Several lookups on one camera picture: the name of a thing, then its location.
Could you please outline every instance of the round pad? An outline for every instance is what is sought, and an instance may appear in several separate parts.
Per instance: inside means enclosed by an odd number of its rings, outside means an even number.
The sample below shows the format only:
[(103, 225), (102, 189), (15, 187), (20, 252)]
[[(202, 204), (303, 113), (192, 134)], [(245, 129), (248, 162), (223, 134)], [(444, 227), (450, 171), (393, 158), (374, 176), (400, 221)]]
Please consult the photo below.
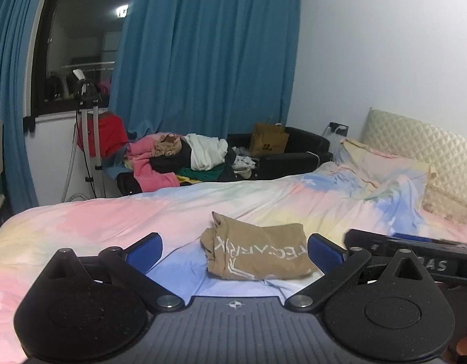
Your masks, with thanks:
[(110, 284), (54, 280), (53, 291), (35, 291), (16, 316), (16, 334), (28, 355), (52, 362), (95, 361), (121, 351), (145, 327), (140, 298)]
[(438, 355), (451, 339), (454, 317), (435, 286), (425, 289), (418, 282), (397, 278), (343, 290), (327, 302), (324, 323), (339, 343), (373, 360)]
[(365, 306), (365, 315), (377, 326), (406, 329), (420, 320), (420, 309), (413, 302), (399, 297), (382, 297)]

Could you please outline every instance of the wall outlet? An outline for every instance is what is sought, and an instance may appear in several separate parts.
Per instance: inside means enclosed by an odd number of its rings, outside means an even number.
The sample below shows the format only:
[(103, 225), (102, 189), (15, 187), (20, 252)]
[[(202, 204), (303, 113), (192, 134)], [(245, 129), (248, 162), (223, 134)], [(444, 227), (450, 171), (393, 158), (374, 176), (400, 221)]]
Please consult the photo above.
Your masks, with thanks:
[(331, 132), (335, 132), (336, 134), (342, 135), (343, 137), (348, 136), (348, 126), (342, 125), (341, 123), (330, 122), (329, 128)]

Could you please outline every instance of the window frame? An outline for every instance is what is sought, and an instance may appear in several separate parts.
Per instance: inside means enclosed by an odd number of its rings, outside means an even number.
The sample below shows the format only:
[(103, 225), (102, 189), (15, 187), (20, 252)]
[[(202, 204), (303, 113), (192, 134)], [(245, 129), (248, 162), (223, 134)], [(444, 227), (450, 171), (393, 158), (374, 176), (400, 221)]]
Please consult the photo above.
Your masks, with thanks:
[[(59, 102), (45, 101), (45, 86), (47, 77), (48, 46), (52, 34), (53, 18), (58, 0), (44, 0), (38, 28), (36, 30), (35, 47), (31, 69), (31, 115), (38, 117), (53, 113), (62, 113), (77, 110), (74, 99), (60, 100)], [(109, 106), (109, 95), (102, 96), (99, 108)]]

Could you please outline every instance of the beige folded cloth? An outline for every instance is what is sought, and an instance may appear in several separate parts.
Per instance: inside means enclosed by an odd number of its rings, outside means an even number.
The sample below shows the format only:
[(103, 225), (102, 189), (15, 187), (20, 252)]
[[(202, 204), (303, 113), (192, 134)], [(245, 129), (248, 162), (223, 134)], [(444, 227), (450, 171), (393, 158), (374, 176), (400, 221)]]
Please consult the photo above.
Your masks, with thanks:
[(212, 274), (254, 281), (302, 278), (314, 271), (302, 224), (257, 227), (212, 215), (215, 226), (200, 237)]
[(181, 137), (175, 134), (165, 134), (160, 137), (159, 142), (154, 144), (152, 156), (173, 156), (181, 152)]

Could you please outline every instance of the blue gripper pad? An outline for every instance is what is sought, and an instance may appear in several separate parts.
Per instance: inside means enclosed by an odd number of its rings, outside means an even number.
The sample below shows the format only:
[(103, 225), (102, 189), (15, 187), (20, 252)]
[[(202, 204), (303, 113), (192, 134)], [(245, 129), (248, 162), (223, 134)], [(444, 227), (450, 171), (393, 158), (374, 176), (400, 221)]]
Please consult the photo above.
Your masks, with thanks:
[(406, 239), (408, 241), (417, 241), (417, 242), (432, 242), (430, 238), (425, 238), (425, 237), (418, 237), (415, 235), (408, 235), (408, 234), (401, 234), (401, 233), (395, 233), (392, 235), (393, 238), (400, 238), (400, 239)]
[(143, 239), (125, 249), (127, 253), (126, 263), (132, 265), (142, 274), (147, 274), (161, 259), (161, 236), (152, 232)]
[(344, 262), (348, 251), (320, 234), (312, 234), (308, 239), (308, 256), (324, 274), (327, 274)]

